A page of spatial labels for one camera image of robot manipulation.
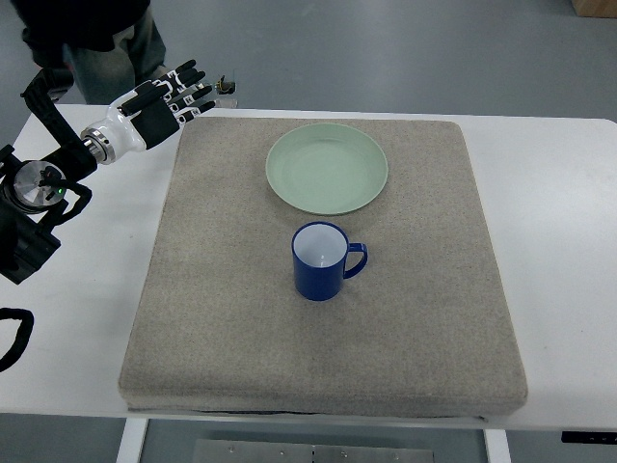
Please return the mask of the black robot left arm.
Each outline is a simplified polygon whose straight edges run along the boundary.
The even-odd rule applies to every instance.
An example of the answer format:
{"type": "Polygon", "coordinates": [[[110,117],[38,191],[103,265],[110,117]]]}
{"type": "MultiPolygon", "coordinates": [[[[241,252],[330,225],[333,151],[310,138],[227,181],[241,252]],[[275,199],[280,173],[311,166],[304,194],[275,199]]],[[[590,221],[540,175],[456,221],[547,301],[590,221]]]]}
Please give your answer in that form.
{"type": "Polygon", "coordinates": [[[18,285],[60,248],[53,230],[79,215],[92,198],[80,181],[95,172],[93,144],[80,139],[55,103],[72,86],[70,71],[44,68],[21,94],[58,147],[41,160],[1,149],[1,275],[18,285]]]}

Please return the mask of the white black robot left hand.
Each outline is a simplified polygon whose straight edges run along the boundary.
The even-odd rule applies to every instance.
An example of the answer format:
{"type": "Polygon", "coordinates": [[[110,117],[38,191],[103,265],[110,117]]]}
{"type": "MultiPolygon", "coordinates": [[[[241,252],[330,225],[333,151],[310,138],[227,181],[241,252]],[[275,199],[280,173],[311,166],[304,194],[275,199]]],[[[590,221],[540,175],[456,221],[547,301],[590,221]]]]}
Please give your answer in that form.
{"type": "Polygon", "coordinates": [[[215,107],[215,83],[190,60],[119,96],[105,117],[87,126],[81,139],[99,164],[112,164],[129,152],[150,150],[188,122],[215,107]]]}

